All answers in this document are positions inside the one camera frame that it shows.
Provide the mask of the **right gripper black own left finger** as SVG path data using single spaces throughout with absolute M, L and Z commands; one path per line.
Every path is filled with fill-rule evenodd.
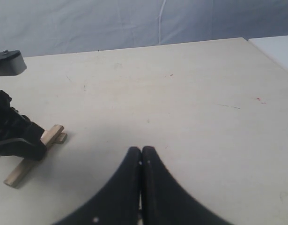
M 140 198 L 141 151 L 130 147 L 100 191 L 57 225 L 136 225 Z

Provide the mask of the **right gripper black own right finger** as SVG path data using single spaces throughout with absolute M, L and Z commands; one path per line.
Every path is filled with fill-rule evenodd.
M 189 195 L 154 147 L 142 149 L 142 212 L 145 225 L 229 225 Z

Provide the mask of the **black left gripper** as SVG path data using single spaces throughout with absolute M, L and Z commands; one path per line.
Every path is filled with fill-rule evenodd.
M 12 98 L 0 90 L 0 156 L 42 160 L 47 152 L 41 141 L 44 129 L 19 114 L 11 101 Z

